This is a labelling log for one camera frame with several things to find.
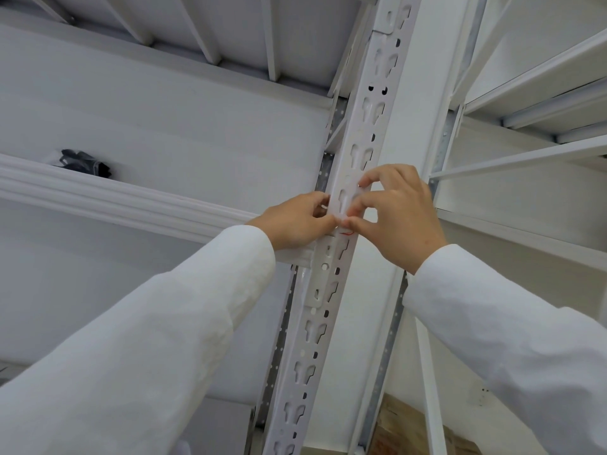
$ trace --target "brown cardboard box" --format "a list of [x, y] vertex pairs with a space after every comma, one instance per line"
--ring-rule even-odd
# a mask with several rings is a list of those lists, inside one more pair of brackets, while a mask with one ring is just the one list
[[[448, 455], [482, 455], [476, 444], [456, 436], [447, 427], [443, 428]], [[429, 453], [424, 414], [385, 394], [368, 455], [429, 455]]]

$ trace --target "person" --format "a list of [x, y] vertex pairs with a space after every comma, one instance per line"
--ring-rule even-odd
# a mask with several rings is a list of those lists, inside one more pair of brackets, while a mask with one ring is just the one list
[[[448, 244], [411, 166], [360, 180], [342, 225], [414, 277], [404, 304], [486, 382], [551, 454], [607, 452], [607, 331], [557, 309]], [[224, 230], [0, 388], [7, 455], [166, 455], [232, 333], [273, 276], [274, 251], [337, 227], [321, 192]], [[377, 210], [377, 222], [362, 218]]]

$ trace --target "person's right hand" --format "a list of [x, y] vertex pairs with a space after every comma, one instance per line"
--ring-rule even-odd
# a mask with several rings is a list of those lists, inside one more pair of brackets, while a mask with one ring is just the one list
[[[377, 181], [383, 191], [368, 191], [354, 198], [342, 226], [361, 234], [386, 259], [415, 274], [430, 255], [448, 244], [430, 189], [417, 169], [406, 164], [371, 169], [358, 184], [365, 188]], [[361, 218], [368, 207], [377, 209], [376, 223]]]

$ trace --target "forearm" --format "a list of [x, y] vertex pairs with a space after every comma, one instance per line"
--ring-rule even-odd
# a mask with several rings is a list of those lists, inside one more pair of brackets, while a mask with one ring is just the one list
[[557, 309], [458, 246], [430, 256], [405, 305], [554, 454], [604, 453], [607, 331]]
[[1, 389], [4, 450], [166, 455], [274, 266], [233, 227], [141, 285]]

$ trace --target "perforated metal post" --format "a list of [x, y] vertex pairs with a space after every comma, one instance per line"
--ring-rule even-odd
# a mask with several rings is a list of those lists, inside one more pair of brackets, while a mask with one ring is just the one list
[[[344, 216], [361, 192], [362, 173], [377, 165], [421, 0], [379, 0], [344, 139], [333, 161], [329, 212]], [[337, 229], [316, 245], [311, 270], [297, 276], [284, 356], [271, 405], [263, 455], [298, 455], [357, 236]]]

